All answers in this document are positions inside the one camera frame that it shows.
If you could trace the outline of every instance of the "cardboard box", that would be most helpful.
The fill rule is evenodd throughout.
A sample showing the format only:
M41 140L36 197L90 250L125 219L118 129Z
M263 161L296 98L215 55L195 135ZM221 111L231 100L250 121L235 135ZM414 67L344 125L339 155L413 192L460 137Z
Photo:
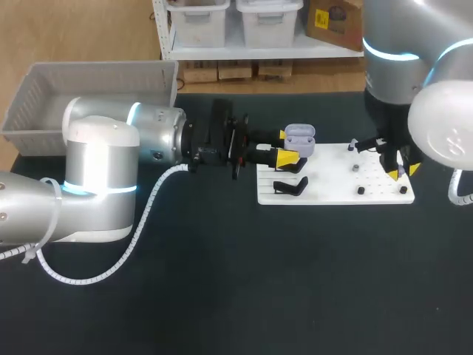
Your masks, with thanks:
M270 59L259 61L258 78L266 81L286 81L293 74L291 59Z
M185 61L183 78L186 83L211 83L217 81L216 61Z
M252 76L251 61L219 61L219 80L249 79Z
M362 11L363 0L310 0L307 35L361 52Z

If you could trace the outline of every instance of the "black tabletop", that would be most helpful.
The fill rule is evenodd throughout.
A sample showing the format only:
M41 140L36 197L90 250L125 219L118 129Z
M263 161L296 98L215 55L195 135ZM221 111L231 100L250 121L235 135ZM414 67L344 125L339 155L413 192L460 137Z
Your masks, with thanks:
M206 117L213 98L176 105ZM361 93L229 95L252 128L310 123L318 143L368 138ZM64 179L63 158L14 172ZM141 166L137 218L163 169ZM37 260L0 263L2 354L471 354L473 209L449 203L452 171L428 160L409 206L260 206L256 171L170 178L126 264L87 287ZM471 175L460 192L473 191ZM107 270L129 239L51 244L68 277Z

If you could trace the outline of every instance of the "white pegboard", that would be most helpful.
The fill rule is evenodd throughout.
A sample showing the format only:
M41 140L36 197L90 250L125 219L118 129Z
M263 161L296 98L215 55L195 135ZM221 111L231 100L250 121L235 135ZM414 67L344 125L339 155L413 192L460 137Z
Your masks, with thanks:
M414 202L414 192L407 175L394 181L383 170L376 152L348 151L348 143L316 144L314 154L298 174L257 166L258 202L262 205L384 205ZM267 144L258 149L269 149ZM297 185L307 176L309 185L298 197L277 194L274 181ZM401 194L402 186L407 193ZM363 195L358 188L364 187Z

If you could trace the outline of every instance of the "label on box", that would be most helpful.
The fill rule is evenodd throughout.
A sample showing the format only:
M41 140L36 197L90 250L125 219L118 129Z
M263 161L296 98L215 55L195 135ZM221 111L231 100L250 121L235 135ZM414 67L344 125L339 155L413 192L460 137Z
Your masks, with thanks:
M316 10L316 27L328 30L329 13L320 9Z

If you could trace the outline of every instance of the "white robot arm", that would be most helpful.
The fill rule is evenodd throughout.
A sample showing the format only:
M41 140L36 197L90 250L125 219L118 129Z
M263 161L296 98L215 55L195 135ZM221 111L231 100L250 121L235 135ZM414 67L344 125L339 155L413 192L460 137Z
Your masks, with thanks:
M396 149L408 173L421 162L419 149L443 165L473 170L472 19L471 1L364 2L367 108L384 139L381 164L394 178ZM456 188L450 192L452 202L471 203L456 198Z

